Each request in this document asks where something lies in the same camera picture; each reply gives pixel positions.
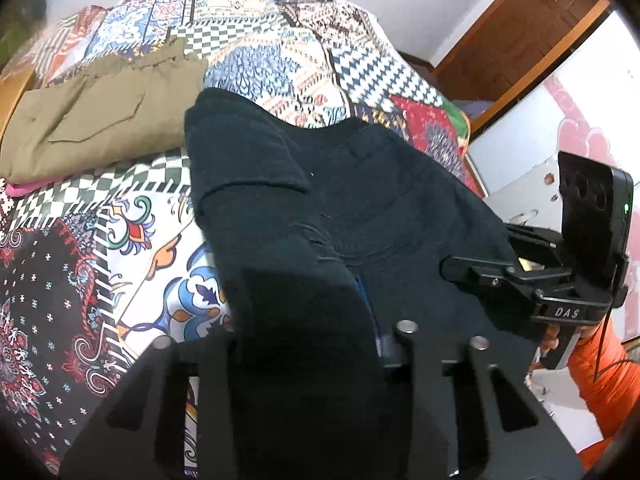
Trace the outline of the orange right sleeve forearm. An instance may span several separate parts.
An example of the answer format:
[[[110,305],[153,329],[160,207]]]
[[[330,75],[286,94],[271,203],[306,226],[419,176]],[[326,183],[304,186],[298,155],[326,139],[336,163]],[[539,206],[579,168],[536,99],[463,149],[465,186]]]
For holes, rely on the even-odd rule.
[[[582,330],[568,369],[602,434],[601,441],[578,453],[582,466],[589,470],[639,400],[639,364],[628,359],[612,327],[601,322]]]

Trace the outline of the person's right hand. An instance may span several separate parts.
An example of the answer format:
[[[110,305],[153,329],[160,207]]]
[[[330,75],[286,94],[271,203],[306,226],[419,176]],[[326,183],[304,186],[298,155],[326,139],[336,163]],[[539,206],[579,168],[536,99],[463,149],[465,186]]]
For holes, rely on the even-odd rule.
[[[587,342],[592,336],[597,333],[600,325],[586,325],[579,329],[579,338],[576,342],[576,346]],[[544,333],[544,338],[539,345],[540,352],[543,356],[546,356],[550,351],[555,350],[560,344],[560,331],[561,326],[550,324]]]

